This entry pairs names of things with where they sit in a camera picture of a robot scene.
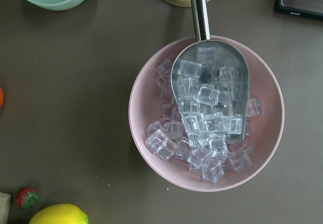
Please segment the orange fruit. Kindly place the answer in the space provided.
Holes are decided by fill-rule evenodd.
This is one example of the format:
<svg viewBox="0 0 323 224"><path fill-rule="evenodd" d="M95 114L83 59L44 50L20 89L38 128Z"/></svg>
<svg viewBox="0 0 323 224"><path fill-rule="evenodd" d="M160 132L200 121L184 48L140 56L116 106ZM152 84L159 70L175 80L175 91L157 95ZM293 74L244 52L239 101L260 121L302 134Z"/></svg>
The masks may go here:
<svg viewBox="0 0 323 224"><path fill-rule="evenodd" d="M4 103L4 92L3 89L0 87L0 107L2 107Z"/></svg>

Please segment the steel ice scoop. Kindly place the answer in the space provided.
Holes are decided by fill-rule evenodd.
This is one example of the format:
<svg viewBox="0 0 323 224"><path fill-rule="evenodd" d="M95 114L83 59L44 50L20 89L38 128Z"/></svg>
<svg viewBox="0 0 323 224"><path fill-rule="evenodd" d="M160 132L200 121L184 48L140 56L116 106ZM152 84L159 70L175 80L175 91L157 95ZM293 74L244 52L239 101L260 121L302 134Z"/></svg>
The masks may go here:
<svg viewBox="0 0 323 224"><path fill-rule="evenodd" d="M181 51L174 61L171 70L171 86L175 97L179 96L178 79L181 60L189 62L198 59L200 47L216 48L214 53L216 59L221 60L222 66L231 66L238 70L238 99L233 105L233 113L242 118L242 130L245 130L247 118L247 103L249 92L249 67L245 57L234 46L227 42L211 39L207 15L206 0L191 0L193 24L196 42Z"/></svg>

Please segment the pink bowl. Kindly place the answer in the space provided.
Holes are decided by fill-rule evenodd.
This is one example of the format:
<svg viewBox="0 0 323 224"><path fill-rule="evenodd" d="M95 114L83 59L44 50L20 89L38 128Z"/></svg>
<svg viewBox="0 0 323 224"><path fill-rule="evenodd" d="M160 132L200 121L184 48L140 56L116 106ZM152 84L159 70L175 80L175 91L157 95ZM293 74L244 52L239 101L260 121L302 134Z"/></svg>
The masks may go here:
<svg viewBox="0 0 323 224"><path fill-rule="evenodd" d="M162 161L146 147L145 129L160 117L160 88L154 81L155 66L162 60L174 59L184 48L194 43L194 37L172 42L156 52L139 72L129 99L129 125L134 143L146 163L165 180L184 189L217 192L235 188L256 176L270 161L280 142L284 128L284 102L279 84L271 69L250 48L229 38L214 36L237 48L247 60L252 93L260 99L262 113L252 117L253 134L247 141L254 147L250 155L252 165L239 171L225 171L215 184L202 179L201 173L190 172L188 163L170 159Z"/></svg>

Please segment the yellow lemon lower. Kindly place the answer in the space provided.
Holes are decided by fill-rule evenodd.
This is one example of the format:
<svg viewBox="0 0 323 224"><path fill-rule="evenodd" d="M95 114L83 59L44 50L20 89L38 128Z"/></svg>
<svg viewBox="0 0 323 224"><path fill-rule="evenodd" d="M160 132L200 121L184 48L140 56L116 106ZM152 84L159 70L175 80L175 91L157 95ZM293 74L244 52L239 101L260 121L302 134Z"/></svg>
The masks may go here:
<svg viewBox="0 0 323 224"><path fill-rule="evenodd" d="M89 223L89 217L76 205L55 204L37 212L29 223Z"/></svg>

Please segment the red strawberry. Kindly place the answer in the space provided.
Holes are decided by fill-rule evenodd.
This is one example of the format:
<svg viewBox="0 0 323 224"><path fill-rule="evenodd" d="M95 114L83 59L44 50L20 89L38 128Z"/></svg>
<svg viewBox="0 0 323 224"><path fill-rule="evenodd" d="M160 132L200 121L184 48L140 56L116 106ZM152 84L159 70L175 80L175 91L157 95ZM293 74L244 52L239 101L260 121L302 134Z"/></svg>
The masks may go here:
<svg viewBox="0 0 323 224"><path fill-rule="evenodd" d="M39 202L39 194L35 188L26 187L16 193L15 204L22 209L29 209Z"/></svg>

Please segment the wooden cutting board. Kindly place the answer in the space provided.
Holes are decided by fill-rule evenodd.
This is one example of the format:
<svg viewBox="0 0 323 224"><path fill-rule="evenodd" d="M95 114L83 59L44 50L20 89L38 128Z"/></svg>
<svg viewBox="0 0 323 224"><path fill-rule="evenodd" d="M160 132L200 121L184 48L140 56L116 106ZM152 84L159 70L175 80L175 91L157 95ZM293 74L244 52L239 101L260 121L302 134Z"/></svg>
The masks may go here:
<svg viewBox="0 0 323 224"><path fill-rule="evenodd" d="M6 224L8 221L11 199L11 194L1 193L1 224Z"/></svg>

